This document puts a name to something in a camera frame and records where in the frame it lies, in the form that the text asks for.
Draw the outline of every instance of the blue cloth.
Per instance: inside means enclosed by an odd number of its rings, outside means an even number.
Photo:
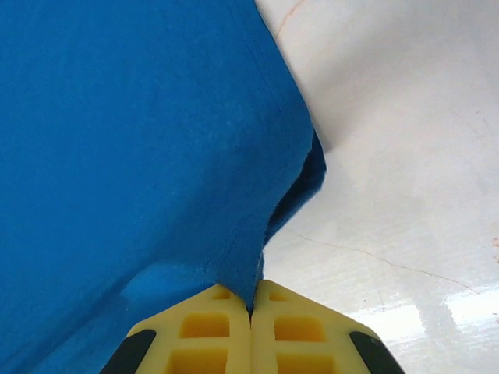
[[[0,2],[0,372],[98,372],[214,283],[251,308],[324,171],[253,0]]]

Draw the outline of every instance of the crack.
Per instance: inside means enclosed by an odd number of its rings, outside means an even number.
[[[293,15],[293,13],[298,9],[298,7],[301,6],[301,4],[303,4],[305,2],[305,0],[299,0],[296,4],[294,4],[294,6],[289,10],[289,12],[286,13],[286,15],[284,16],[284,19],[282,20],[281,22],[281,25],[280,27],[278,28],[278,32],[275,34],[275,40],[278,39],[279,35],[281,34],[281,31],[283,29],[283,27],[285,26],[285,24],[288,22],[288,19],[291,18],[291,16]]]
[[[403,265],[398,265],[396,263],[393,263],[391,261],[388,261],[387,259],[384,259],[383,257],[379,257],[377,255],[374,255],[373,253],[371,252],[368,252],[368,251],[365,251],[363,249],[357,249],[357,248],[353,248],[353,247],[345,247],[343,245],[335,245],[335,244],[331,244],[331,243],[327,243],[327,242],[319,242],[317,240],[313,240],[311,238],[307,238],[306,236],[303,236],[301,234],[298,234],[297,232],[295,232],[295,234],[297,236],[299,236],[300,238],[302,239],[305,239],[307,240],[308,242],[312,242],[312,243],[316,243],[316,244],[321,244],[321,245],[327,245],[329,247],[332,247],[332,248],[337,248],[337,249],[347,249],[349,251],[354,251],[354,252],[359,252],[359,253],[363,253],[365,255],[368,255],[370,257],[373,257],[374,259],[377,259],[381,262],[384,262],[384,263],[387,263],[388,265],[390,266],[393,266],[393,267],[397,267],[399,269],[403,269],[403,270],[407,270],[407,271],[412,271],[414,273],[422,273],[422,274],[425,274],[427,275],[428,277],[433,277],[433,278],[437,278],[437,279],[441,279],[443,281],[447,281],[447,282],[452,282],[454,284],[457,284],[461,287],[464,287],[468,290],[470,290],[471,292],[473,292],[474,294],[477,294],[477,295],[481,295],[477,290],[471,288],[469,285],[467,284],[464,284],[462,282],[459,282],[458,280],[454,280],[454,279],[451,279],[451,278],[447,278],[447,277],[442,277],[441,275],[438,275],[438,274],[435,274],[435,273],[430,273],[429,271],[425,271],[425,270],[421,270],[421,269],[415,269],[413,267],[408,267],[408,266],[403,266]]]

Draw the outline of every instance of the white surface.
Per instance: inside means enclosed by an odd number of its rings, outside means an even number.
[[[499,372],[499,3],[258,0],[327,151],[266,277],[409,373]]]

